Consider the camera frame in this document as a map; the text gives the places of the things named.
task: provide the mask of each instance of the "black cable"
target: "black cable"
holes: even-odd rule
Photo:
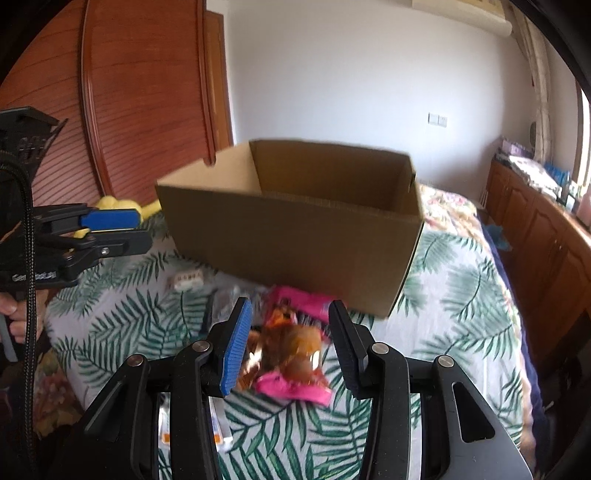
[[[27,171],[18,163],[0,159],[0,171],[15,178],[23,205],[22,225],[25,229],[25,267],[27,275],[27,331],[25,334],[25,448],[32,478],[37,478],[37,458],[33,432],[33,387],[35,382],[35,344],[37,342],[37,300],[35,298],[35,230],[33,218],[33,193]]]

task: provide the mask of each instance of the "curtain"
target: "curtain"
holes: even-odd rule
[[[513,8],[517,42],[530,64],[537,100],[535,156],[542,165],[552,162],[552,131],[550,129],[550,66],[542,32],[523,14]]]

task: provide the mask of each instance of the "bedspread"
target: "bedspread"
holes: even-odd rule
[[[474,205],[429,187],[421,192],[426,226],[392,315],[387,320],[363,313],[352,317],[405,356],[430,361],[451,355],[533,468],[531,386],[515,303],[495,267]],[[206,334],[203,315],[211,287],[185,293],[170,289],[168,279],[195,263],[179,256],[161,215],[151,218],[148,227],[154,237],[148,254],[103,261],[48,307],[53,348],[85,408],[128,355],[174,355]],[[224,478],[356,477],[371,402],[357,401],[346,390],[334,347],[323,352],[323,369],[334,392],[329,408],[252,393],[227,397],[235,442],[219,457]],[[411,399],[411,413],[410,478],[418,479],[418,396]],[[170,478],[169,453],[161,451],[159,460],[161,476]]]

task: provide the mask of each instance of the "window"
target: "window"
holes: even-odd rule
[[[579,85],[577,85],[577,95],[579,97],[579,141],[573,180],[586,189],[591,183],[591,107]]]

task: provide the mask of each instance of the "screw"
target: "screw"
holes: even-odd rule
[[[375,343],[371,346],[371,349],[378,355],[385,355],[389,352],[390,348],[385,343]]]
[[[196,352],[207,352],[209,350],[209,342],[206,340],[198,340],[193,344],[193,350]]]
[[[454,365],[454,361],[453,358],[450,357],[449,355],[442,355],[437,359],[437,362],[439,363],[439,365],[441,365],[444,368],[451,368]]]
[[[127,359],[127,364],[130,367],[138,367],[144,363],[144,357],[136,353]]]

